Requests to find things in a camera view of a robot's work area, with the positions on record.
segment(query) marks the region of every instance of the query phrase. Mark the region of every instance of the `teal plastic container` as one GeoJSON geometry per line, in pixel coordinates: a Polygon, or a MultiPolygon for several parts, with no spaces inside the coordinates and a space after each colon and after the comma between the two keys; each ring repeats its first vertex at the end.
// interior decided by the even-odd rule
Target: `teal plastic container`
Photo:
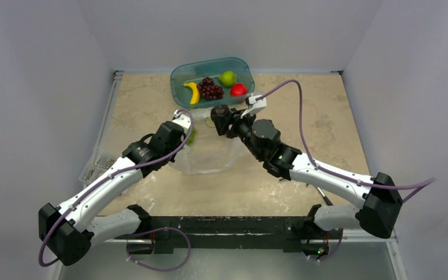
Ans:
{"type": "Polygon", "coordinates": [[[242,59],[229,57],[214,59],[209,61],[196,62],[185,64],[177,67],[171,73],[171,92],[174,101],[181,107],[188,109],[208,108],[217,105],[233,105],[241,103],[243,97],[232,97],[230,95],[231,88],[225,87],[219,81],[219,75],[226,71],[233,71],[236,75],[236,83],[242,83],[251,93],[255,90],[255,81],[251,77],[250,68],[248,64],[242,59]],[[183,86],[184,83],[195,82],[200,83],[205,77],[214,79],[216,85],[221,86],[224,95],[219,100],[205,100],[200,98],[198,104],[190,105],[192,91],[189,87],[183,86]]]}

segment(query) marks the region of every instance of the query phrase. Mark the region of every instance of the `clear plastic bag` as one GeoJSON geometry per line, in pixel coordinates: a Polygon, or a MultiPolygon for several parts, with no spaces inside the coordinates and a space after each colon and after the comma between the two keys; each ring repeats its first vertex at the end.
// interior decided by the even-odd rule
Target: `clear plastic bag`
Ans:
{"type": "Polygon", "coordinates": [[[211,108],[191,110],[196,133],[193,141],[176,154],[169,165],[183,174],[209,174],[233,166],[236,159],[246,155],[247,149],[236,137],[227,139],[217,135],[210,118],[211,108]]]}

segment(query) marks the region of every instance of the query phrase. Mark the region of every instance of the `marble surface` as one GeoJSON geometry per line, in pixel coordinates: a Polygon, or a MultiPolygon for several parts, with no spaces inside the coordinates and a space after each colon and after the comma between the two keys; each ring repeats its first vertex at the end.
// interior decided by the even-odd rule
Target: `marble surface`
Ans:
{"type": "MultiPolygon", "coordinates": [[[[266,92],[287,79],[303,88],[303,129],[313,156],[355,173],[368,174],[358,133],[339,75],[253,75],[255,91],[266,92]]],[[[299,95],[291,83],[267,98],[258,117],[270,119],[281,131],[283,142],[301,150],[299,95]]],[[[123,147],[169,120],[177,104],[171,96],[169,75],[125,74],[121,81],[109,127],[111,152],[123,147]]],[[[208,132],[199,129],[197,137],[208,132]]],[[[219,149],[227,139],[208,138],[198,147],[219,149]]],[[[334,204],[346,204],[328,193],[334,204]]],[[[110,215],[139,204],[152,215],[295,216],[306,215],[314,204],[323,204],[314,187],[282,181],[269,175],[251,155],[214,174],[185,175],[169,166],[151,173],[120,195],[100,214],[110,215]]]]}

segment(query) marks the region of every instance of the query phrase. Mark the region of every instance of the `white wall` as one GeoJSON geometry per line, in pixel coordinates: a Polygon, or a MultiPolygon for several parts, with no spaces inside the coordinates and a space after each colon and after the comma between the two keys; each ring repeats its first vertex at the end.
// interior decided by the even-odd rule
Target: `white wall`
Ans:
{"type": "Polygon", "coordinates": [[[78,0],[114,69],[240,57],[254,71],[346,67],[382,0],[78,0]]]}
{"type": "Polygon", "coordinates": [[[81,189],[111,79],[75,1],[0,1],[0,279],[44,279],[38,210],[81,189]]]}
{"type": "Polygon", "coordinates": [[[396,232],[409,279],[448,279],[448,1],[385,0],[343,78],[370,170],[437,177],[396,232]]]}

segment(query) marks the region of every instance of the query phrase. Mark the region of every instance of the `grapes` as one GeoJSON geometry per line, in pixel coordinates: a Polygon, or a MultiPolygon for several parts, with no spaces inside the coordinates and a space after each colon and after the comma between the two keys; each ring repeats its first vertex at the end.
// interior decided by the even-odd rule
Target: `grapes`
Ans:
{"type": "Polygon", "coordinates": [[[197,85],[197,89],[200,92],[200,97],[207,100],[222,99],[224,95],[222,87],[216,85],[214,80],[209,77],[205,77],[202,82],[197,85]]]}

